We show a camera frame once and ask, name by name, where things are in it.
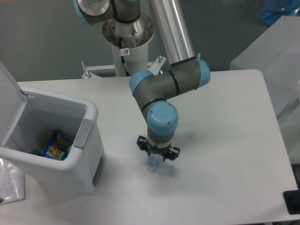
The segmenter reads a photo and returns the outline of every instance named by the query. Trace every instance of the blue object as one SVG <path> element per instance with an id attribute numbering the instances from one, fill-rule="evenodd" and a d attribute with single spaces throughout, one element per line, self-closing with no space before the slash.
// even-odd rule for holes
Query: blue object
<path id="1" fill-rule="evenodd" d="M 73 4 L 74 4 L 74 7 L 75 7 L 75 9 L 76 9 L 76 13 L 77 13 L 77 15 L 78 15 L 80 21 L 82 22 L 82 24 L 83 24 L 85 27 L 91 26 L 91 24 L 89 24 L 89 23 L 85 20 L 85 18 L 83 17 L 83 15 L 82 15 L 82 13 L 81 13 L 81 11 L 80 11 L 80 9 L 79 9 L 77 0 L 73 0 Z"/>
<path id="2" fill-rule="evenodd" d="M 198 60 L 201 68 L 201 78 L 198 88 L 208 84 L 210 82 L 210 68 L 207 66 L 206 62 L 203 60 Z"/>
<path id="3" fill-rule="evenodd" d="M 178 112 L 167 101 L 158 101 L 151 106 L 147 115 L 149 128 L 158 135 L 170 135 L 178 124 Z"/>
<path id="4" fill-rule="evenodd" d="M 282 15 L 295 16 L 300 9 L 300 0 L 265 0 L 262 8 L 262 20 L 271 26 Z"/>
<path id="5" fill-rule="evenodd" d="M 163 168 L 164 157 L 151 152 L 148 158 L 148 164 L 151 171 L 160 171 Z"/>
<path id="6" fill-rule="evenodd" d="M 149 70 L 141 70 L 139 72 L 136 72 L 132 75 L 132 77 L 129 80 L 129 86 L 132 92 L 132 95 L 134 95 L 136 87 L 139 85 L 139 83 L 145 79 L 147 76 L 153 76 L 153 73 Z"/>

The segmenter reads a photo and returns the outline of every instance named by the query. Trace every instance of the bolt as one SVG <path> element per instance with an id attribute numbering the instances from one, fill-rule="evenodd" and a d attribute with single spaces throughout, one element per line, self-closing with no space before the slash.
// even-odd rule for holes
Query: bolt
<path id="1" fill-rule="evenodd" d="M 84 61 L 81 61 L 81 64 L 82 64 L 83 70 L 86 70 L 86 67 L 84 65 Z"/>
<path id="2" fill-rule="evenodd" d="M 124 55 L 128 55 L 129 54 L 129 50 L 126 48 L 124 49 Z"/>
<path id="3" fill-rule="evenodd" d="M 161 63 L 162 60 L 163 60 L 163 57 L 160 55 L 160 56 L 158 57 L 158 62 Z"/>
<path id="4" fill-rule="evenodd" d="M 87 71 L 88 72 L 88 78 L 91 78 L 92 77 L 92 75 L 90 74 L 90 72 L 89 71 Z"/>
<path id="5" fill-rule="evenodd" d="M 201 53 L 197 54 L 197 60 L 200 60 Z"/>

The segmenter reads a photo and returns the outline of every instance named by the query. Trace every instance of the white trash bin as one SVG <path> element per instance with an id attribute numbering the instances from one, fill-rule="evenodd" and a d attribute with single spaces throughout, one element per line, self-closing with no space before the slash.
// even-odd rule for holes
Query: white trash bin
<path id="1" fill-rule="evenodd" d="M 0 158 L 36 180 L 69 191 L 94 190 L 104 156 L 97 117 L 92 101 L 21 88 L 0 62 Z M 57 129 L 74 138 L 64 160 L 30 154 L 43 151 Z"/>

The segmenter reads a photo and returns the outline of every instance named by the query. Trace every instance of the light blue joint cover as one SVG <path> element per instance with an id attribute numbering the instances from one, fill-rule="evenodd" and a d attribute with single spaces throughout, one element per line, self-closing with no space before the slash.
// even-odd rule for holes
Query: light blue joint cover
<path id="1" fill-rule="evenodd" d="M 201 68 L 201 78 L 198 88 L 208 84 L 210 82 L 210 68 L 207 66 L 204 60 L 198 60 Z"/>
<path id="2" fill-rule="evenodd" d="M 81 13 L 81 11 L 80 11 L 80 9 L 79 9 L 77 0 L 73 0 L 73 4 L 74 4 L 74 7 L 75 7 L 76 12 L 77 12 L 77 15 L 78 15 L 80 21 L 82 22 L 82 24 L 83 24 L 85 27 L 91 26 L 91 24 L 89 24 L 89 23 L 85 20 L 85 18 L 83 17 L 83 15 L 82 15 L 82 13 Z"/>
<path id="3" fill-rule="evenodd" d="M 147 76 L 153 76 L 153 73 L 150 70 L 141 70 L 139 72 L 136 72 L 132 75 L 132 77 L 129 80 L 129 86 L 132 92 L 132 95 L 135 92 L 136 87 L 139 85 L 139 83 L 145 79 Z"/>
<path id="4" fill-rule="evenodd" d="M 149 128 L 158 135 L 170 135 L 178 124 L 178 112 L 167 101 L 158 101 L 151 106 L 147 115 Z"/>

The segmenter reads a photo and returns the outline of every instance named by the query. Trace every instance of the gray floor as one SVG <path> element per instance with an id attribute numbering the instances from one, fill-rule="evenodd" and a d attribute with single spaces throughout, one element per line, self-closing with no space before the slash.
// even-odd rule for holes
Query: gray floor
<path id="1" fill-rule="evenodd" d="M 212 71 L 229 63 L 267 27 L 260 19 L 263 0 L 181 0 L 195 49 Z M 142 11 L 151 14 L 149 1 Z M 17 81 L 79 78 L 86 66 L 113 64 L 102 24 L 81 25 L 72 0 L 0 1 L 0 61 Z M 158 32 L 149 61 L 165 51 Z"/>

